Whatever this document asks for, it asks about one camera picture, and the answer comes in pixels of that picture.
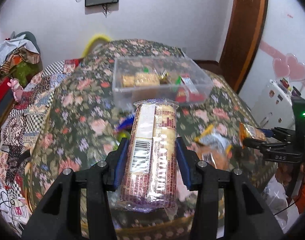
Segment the person right hand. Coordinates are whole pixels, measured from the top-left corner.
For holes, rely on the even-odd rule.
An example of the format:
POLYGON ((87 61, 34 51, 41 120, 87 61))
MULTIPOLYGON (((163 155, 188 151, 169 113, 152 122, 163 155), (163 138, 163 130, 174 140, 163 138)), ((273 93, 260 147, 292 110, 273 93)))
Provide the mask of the person right hand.
MULTIPOLYGON (((280 163, 278 165, 278 169, 276 171, 275 177, 276 180, 279 183, 281 183, 286 189, 290 189, 289 184, 292 181, 292 177, 291 177, 292 171, 293 171, 292 164, 280 163)), ((305 163, 301 164, 299 175, 302 177, 300 189, 303 189, 305 187, 305 163)))

